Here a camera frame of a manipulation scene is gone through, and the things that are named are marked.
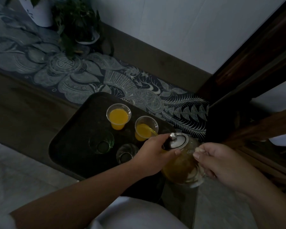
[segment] flower pattern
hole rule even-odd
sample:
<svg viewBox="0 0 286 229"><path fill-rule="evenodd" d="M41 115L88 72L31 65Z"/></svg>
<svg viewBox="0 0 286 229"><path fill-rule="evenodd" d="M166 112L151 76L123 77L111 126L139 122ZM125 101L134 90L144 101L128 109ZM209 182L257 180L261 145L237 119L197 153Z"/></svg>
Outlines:
<svg viewBox="0 0 286 229"><path fill-rule="evenodd" d="M93 47L77 45L82 53L69 60L57 41L56 32L0 5L0 72L79 105L110 93L204 141L207 101Z"/></svg>

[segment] person's left hand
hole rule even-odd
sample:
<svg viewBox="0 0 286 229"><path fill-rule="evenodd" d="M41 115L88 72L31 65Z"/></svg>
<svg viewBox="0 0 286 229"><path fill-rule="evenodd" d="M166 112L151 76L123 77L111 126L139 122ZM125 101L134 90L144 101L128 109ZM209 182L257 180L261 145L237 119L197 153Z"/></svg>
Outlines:
<svg viewBox="0 0 286 229"><path fill-rule="evenodd" d="M130 160L139 167L144 177L158 173L171 159L180 155L178 149L163 152L162 145L168 139L169 133L149 138Z"/></svg>

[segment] silver teapot lid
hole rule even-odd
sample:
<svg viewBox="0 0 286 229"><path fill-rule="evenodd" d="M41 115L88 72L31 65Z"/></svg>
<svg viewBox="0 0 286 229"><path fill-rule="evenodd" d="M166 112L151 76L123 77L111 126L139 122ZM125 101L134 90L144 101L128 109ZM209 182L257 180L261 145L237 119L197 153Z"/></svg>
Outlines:
<svg viewBox="0 0 286 229"><path fill-rule="evenodd" d="M168 140L163 144L165 150L182 149L188 143L188 135L181 132L172 132Z"/></svg>

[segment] orange juice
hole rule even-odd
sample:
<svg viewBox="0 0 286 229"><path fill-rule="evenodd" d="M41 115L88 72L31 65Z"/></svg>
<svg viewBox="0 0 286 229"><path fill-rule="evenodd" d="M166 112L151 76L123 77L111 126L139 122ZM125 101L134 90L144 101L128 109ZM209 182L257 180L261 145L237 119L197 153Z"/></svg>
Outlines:
<svg viewBox="0 0 286 229"><path fill-rule="evenodd" d="M128 121L128 114L125 110L116 108L110 112L109 120L113 129L121 130Z"/></svg>
<svg viewBox="0 0 286 229"><path fill-rule="evenodd" d="M136 127L135 137L138 141L145 141L147 138L158 135L146 124L139 124Z"/></svg>

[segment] glass pitcher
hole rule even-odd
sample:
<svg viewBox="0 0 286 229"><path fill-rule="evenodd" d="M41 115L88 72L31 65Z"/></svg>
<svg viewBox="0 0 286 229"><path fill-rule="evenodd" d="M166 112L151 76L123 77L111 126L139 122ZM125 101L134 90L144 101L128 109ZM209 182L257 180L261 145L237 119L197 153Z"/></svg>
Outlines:
<svg viewBox="0 0 286 229"><path fill-rule="evenodd" d="M176 184L188 185L191 188L199 186L204 181L204 170L194 159L195 148L200 146L198 139L185 133L171 133L163 144L164 150L180 149L181 154L166 164L162 173Z"/></svg>

